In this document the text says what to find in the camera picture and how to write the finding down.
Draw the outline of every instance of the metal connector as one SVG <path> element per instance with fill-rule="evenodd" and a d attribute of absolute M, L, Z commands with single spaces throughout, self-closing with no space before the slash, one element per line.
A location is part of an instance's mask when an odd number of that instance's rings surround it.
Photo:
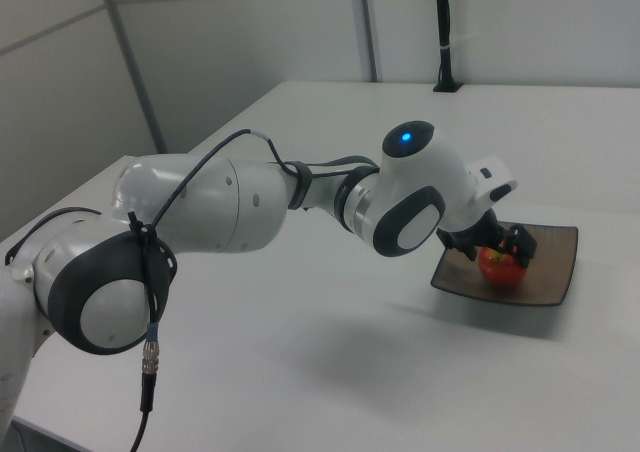
<path fill-rule="evenodd" d="M 147 375 L 155 375 L 158 373 L 158 364 L 160 362 L 160 344 L 158 342 L 144 343 L 142 349 L 142 373 Z"/>

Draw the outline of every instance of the black cable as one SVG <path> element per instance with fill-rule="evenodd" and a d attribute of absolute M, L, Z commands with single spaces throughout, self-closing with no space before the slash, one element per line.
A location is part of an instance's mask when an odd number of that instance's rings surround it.
<path fill-rule="evenodd" d="M 167 210 L 169 210 L 169 207 L 171 207 L 171 204 L 173 204 L 173 202 L 182 193 L 182 191 L 187 186 L 187 184 L 191 181 L 191 179 L 193 179 L 193 177 L 200 171 L 200 169 L 202 169 L 202 167 L 204 167 L 204 165 L 214 155 L 216 155 L 223 147 L 228 145 L 233 140 L 237 139 L 238 137 L 240 137 L 242 135 L 248 135 L 248 134 L 255 135 L 257 137 L 260 137 L 264 141 L 266 141 L 267 145 L 269 146 L 269 149 L 271 150 L 271 154 L 273 155 L 273 158 L 276 160 L 276 163 L 280 166 L 280 168 L 287 175 L 295 177 L 296 179 L 298 178 L 298 172 L 296 170 L 290 169 L 289 166 L 287 165 L 287 163 L 284 162 L 280 158 L 280 154 L 278 154 L 278 151 L 277 151 L 275 145 L 273 144 L 273 141 L 269 137 L 267 137 L 264 134 L 252 131 L 251 129 L 242 129 L 242 130 L 239 130 L 237 132 L 234 132 L 229 137 L 227 137 L 222 142 L 220 142 L 218 145 L 216 145 L 213 149 L 211 149 L 195 165 L 195 167 L 193 169 L 191 169 L 191 171 L 186 175 L 186 177 L 184 179 L 182 179 L 182 181 L 180 182 L 178 187 L 176 187 L 176 189 L 173 191 L 173 193 L 169 196 L 169 198 L 163 204 L 162 208 L 160 209 L 160 211 L 156 214 L 155 218 L 153 219 L 153 222 L 151 223 L 150 227 L 153 228 L 153 229 L 155 229 L 155 227 L 157 227 L 157 225 L 160 222 L 160 220 L 162 219 L 162 217 L 164 217 L 164 214 L 167 212 Z M 336 159 L 334 161 L 325 162 L 323 164 L 305 164 L 305 165 L 312 166 L 312 167 L 313 166 L 325 166 L 326 167 L 326 166 L 346 165 L 346 164 L 361 164 L 361 163 L 377 166 L 377 164 L 375 162 L 373 162 L 371 159 L 369 159 L 367 157 L 362 157 L 362 156 L 343 157 L 342 159 Z M 323 178 L 323 177 L 336 177 L 336 176 L 339 176 L 339 175 L 348 175 L 352 171 L 353 171 L 353 169 L 350 169 L 350 170 L 339 170 L 339 171 L 334 171 L 334 172 L 322 172 L 322 173 L 312 174 L 312 177 L 314 179 Z"/>
<path fill-rule="evenodd" d="M 142 420 L 140 420 L 140 427 L 138 427 L 138 435 L 136 435 L 136 440 L 133 442 L 131 446 L 131 452 L 136 452 L 138 447 L 140 447 L 140 442 L 142 442 L 142 436 L 144 435 L 144 431 L 147 428 L 147 421 L 149 420 L 149 412 L 144 412 L 142 414 Z"/>
<path fill-rule="evenodd" d="M 40 227 L 42 227 L 47 222 L 60 217 L 61 215 L 69 214 L 71 212 L 89 212 L 91 214 L 100 215 L 100 212 L 98 212 L 97 210 L 88 209 L 86 207 L 63 207 L 62 209 L 57 209 L 53 212 L 48 213 L 42 219 L 40 219 L 36 223 L 36 225 L 31 227 L 31 230 L 29 230 L 29 232 L 27 232 L 27 234 L 22 239 L 20 239 L 20 241 L 16 245 L 9 249 L 7 255 L 4 258 L 4 265 L 9 265 L 11 262 L 13 262 L 13 259 L 16 258 L 16 255 L 18 254 L 20 247 L 22 247 L 22 244 L 24 244 L 27 239 L 31 237 Z"/>
<path fill-rule="evenodd" d="M 229 142 L 237 139 L 241 135 L 250 134 L 250 133 L 251 133 L 251 129 L 242 129 L 242 130 L 239 130 L 238 132 L 234 132 L 229 137 L 227 137 L 222 142 L 220 142 L 218 145 L 216 145 L 213 149 L 211 149 L 209 153 L 205 155 L 200 160 L 200 162 L 196 164 L 196 166 L 193 169 L 191 169 L 191 172 L 189 172 L 187 176 L 184 179 L 182 179 L 182 182 L 180 182 L 180 185 L 176 187 L 176 190 L 173 191 L 173 193 L 171 194 L 171 196 L 169 196 L 169 198 L 164 203 L 160 211 L 156 214 L 155 218 L 153 219 L 153 222 L 151 223 L 151 226 L 155 228 L 158 225 L 158 222 L 160 222 L 160 220 L 162 219 L 164 214 L 167 212 L 169 207 L 171 207 L 171 204 L 173 204 L 173 201 L 176 200 L 176 198 L 182 193 L 184 188 L 191 181 L 191 179 L 193 179 L 193 177 L 200 171 L 200 169 L 204 167 L 204 165 L 207 162 L 209 162 L 209 159 L 211 159 L 211 157 L 216 155 L 220 151 L 220 149 L 226 146 Z"/>
<path fill-rule="evenodd" d="M 143 354 L 144 358 L 143 358 L 143 373 L 142 373 L 142 397 L 140 401 L 140 410 L 142 412 L 142 420 L 140 422 L 140 428 L 138 429 L 138 434 L 136 436 L 136 439 L 133 443 L 133 446 L 131 447 L 131 452 L 135 452 L 138 450 L 138 447 L 140 446 L 140 442 L 142 441 L 142 437 L 144 435 L 144 432 L 147 426 L 147 421 L 149 419 L 149 412 L 153 410 L 153 393 L 154 393 L 156 377 L 157 377 L 156 375 L 157 365 L 158 365 L 157 357 L 159 353 L 159 348 L 157 348 L 158 347 L 158 338 L 157 338 L 158 317 L 157 317 L 156 295 L 154 293 L 154 290 L 151 286 L 151 282 L 149 280 L 149 245 L 152 241 L 157 240 L 156 227 L 158 223 L 162 220 L 167 210 L 169 210 L 169 207 L 171 207 L 171 204 L 173 204 L 176 198 L 180 196 L 180 194 L 182 193 L 184 188 L 187 186 L 187 184 L 191 181 L 191 179 L 193 179 L 193 177 L 195 177 L 195 175 L 202 169 L 202 167 L 204 167 L 205 164 L 214 155 L 216 155 L 223 147 L 225 147 L 226 145 L 228 145 L 230 142 L 237 139 L 238 137 L 242 135 L 248 135 L 248 134 L 255 135 L 265 140 L 269 146 L 269 149 L 271 150 L 271 154 L 273 155 L 274 159 L 276 160 L 276 163 L 280 166 L 280 168 L 282 168 L 282 170 L 286 174 L 292 177 L 299 178 L 299 174 L 297 170 L 290 169 L 287 163 L 282 161 L 282 159 L 280 158 L 280 154 L 278 154 L 278 151 L 276 150 L 276 147 L 273 144 L 273 141 L 269 137 L 258 132 L 252 133 L 251 129 L 242 129 L 228 136 L 226 139 L 224 139 L 222 142 L 216 145 L 202 159 L 198 161 L 198 163 L 193 167 L 193 169 L 191 169 L 191 171 L 189 171 L 189 173 L 184 177 L 184 179 L 180 181 L 180 184 L 178 184 L 178 186 L 171 193 L 169 198 L 162 205 L 162 207 L 154 217 L 151 224 L 145 225 L 142 222 L 138 221 L 134 212 L 130 212 L 128 214 L 129 220 L 131 222 L 131 229 L 138 234 L 141 240 L 142 279 L 145 287 L 145 292 L 147 295 L 147 300 L 149 301 L 149 324 L 147 326 L 147 340 L 145 342 L 144 354 L 146 354 L 147 351 L 151 351 L 152 348 L 153 348 L 153 351 L 156 352 L 155 358 L 152 358 L 150 356 Z M 363 163 L 368 165 L 373 165 L 373 166 L 376 165 L 375 162 L 373 162 L 371 159 L 367 157 L 362 157 L 362 156 L 343 157 L 341 159 L 336 159 L 331 162 L 325 162 L 322 164 L 309 164 L 309 165 L 317 166 L 317 167 L 331 167 L 331 166 L 338 166 L 338 165 L 363 164 Z M 334 172 L 312 174 L 312 177 L 320 178 L 320 177 L 333 177 L 333 176 L 339 176 L 339 175 L 347 175 L 352 170 L 353 169 L 346 170 L 346 171 L 334 171 Z"/>

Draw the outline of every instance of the black pipe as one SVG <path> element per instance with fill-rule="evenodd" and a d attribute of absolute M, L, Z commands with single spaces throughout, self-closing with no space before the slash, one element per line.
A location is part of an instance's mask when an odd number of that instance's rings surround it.
<path fill-rule="evenodd" d="M 456 92 L 462 83 L 453 80 L 451 75 L 451 44 L 449 33 L 451 31 L 451 16 L 449 12 L 449 0 L 436 0 L 438 4 L 438 35 L 440 38 L 440 71 L 438 73 L 438 85 L 434 92 Z"/>

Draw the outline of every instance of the red tomato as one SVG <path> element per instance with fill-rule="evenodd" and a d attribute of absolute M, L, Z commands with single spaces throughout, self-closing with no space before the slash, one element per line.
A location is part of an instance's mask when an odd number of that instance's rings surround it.
<path fill-rule="evenodd" d="M 488 247 L 483 247 L 478 259 L 480 271 L 485 278 L 500 287 L 514 288 L 524 278 L 527 269 L 511 255 L 501 254 Z"/>

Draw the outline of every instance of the white wall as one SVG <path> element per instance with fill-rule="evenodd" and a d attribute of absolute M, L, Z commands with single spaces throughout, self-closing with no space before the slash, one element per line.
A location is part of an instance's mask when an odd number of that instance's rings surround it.
<path fill-rule="evenodd" d="M 153 152 L 102 0 L 0 0 L 0 240 Z"/>
<path fill-rule="evenodd" d="M 640 86 L 638 0 L 450 1 L 459 80 Z M 174 152 L 191 149 L 281 81 L 372 77 L 361 0 L 117 2 Z M 369 5 L 379 79 L 435 82 L 435 0 Z"/>
<path fill-rule="evenodd" d="M 358 0 L 117 2 L 170 151 L 284 80 L 370 79 Z"/>
<path fill-rule="evenodd" d="M 454 77 L 474 84 L 640 86 L 640 0 L 450 0 Z M 372 0 L 385 82 L 434 82 L 435 0 Z"/>

